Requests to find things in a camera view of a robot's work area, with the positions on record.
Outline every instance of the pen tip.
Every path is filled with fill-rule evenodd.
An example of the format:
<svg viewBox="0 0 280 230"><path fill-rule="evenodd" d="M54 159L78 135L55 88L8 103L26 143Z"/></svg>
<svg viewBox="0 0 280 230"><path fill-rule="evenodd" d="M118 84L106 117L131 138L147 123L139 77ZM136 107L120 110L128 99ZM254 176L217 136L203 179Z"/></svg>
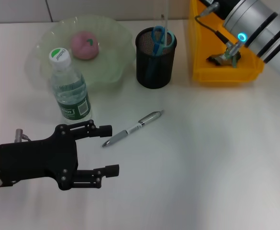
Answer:
<svg viewBox="0 0 280 230"><path fill-rule="evenodd" d="M108 146L109 144L110 144L110 141L107 141L107 142L103 143L102 147L104 148L104 147Z"/></svg>

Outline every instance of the ballpoint pen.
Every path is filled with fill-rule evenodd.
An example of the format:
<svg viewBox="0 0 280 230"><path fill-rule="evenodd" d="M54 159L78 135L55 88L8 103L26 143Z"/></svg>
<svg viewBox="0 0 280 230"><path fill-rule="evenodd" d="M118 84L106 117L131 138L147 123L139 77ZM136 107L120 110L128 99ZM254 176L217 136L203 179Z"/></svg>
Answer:
<svg viewBox="0 0 280 230"><path fill-rule="evenodd" d="M114 143L120 141L121 139L125 138L126 136L128 136L129 134L132 134L133 132L139 130L140 128L148 125L149 123L151 123L154 120L157 120L159 117L161 117L161 115L164 113L164 110L159 111L159 112L153 112L149 115L147 115L146 117L142 118L141 120L138 121L138 123L126 130L123 130L122 132L114 135L113 137L111 137L109 140L107 140L102 147L106 147L106 146L110 146L113 145Z"/></svg>

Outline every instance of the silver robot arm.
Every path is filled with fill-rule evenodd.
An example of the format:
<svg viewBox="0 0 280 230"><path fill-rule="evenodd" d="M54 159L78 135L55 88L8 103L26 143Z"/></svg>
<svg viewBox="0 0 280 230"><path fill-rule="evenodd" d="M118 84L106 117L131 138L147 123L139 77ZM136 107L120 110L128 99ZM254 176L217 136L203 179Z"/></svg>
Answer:
<svg viewBox="0 0 280 230"><path fill-rule="evenodd" d="M224 28L280 74L280 14L260 0L200 1L206 6L218 2L215 14L224 19Z"/></svg>

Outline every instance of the pen holder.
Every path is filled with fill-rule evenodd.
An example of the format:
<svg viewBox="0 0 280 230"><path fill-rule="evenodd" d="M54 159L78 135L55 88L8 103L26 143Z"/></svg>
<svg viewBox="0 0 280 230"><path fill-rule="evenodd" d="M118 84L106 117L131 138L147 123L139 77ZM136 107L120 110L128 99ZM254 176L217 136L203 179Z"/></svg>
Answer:
<svg viewBox="0 0 280 230"><path fill-rule="evenodd" d="M173 45L165 48L160 56L154 56L153 29L153 27L147 28L136 37L136 78L146 88L159 89L170 82L177 39L175 37ZM168 33L167 44L171 42L172 38Z"/></svg>

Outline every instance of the yellow bin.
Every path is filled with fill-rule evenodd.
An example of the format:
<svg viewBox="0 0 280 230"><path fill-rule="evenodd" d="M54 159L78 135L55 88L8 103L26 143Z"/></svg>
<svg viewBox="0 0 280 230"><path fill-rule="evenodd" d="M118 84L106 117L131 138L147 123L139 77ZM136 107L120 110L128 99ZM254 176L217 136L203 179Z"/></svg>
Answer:
<svg viewBox="0 0 280 230"><path fill-rule="evenodd" d="M205 6L199 0L190 0L189 40L193 60L193 80L200 83L246 83L254 81L263 71L264 63L245 47L240 50L242 58L239 60L236 69L231 66L215 66L213 63L206 61L210 55L223 53L226 46L213 32L200 26L194 20L194 17L204 9ZM231 42L237 42L237 39L223 28L223 20L214 13L200 18L200 21L215 30L219 30Z"/></svg>

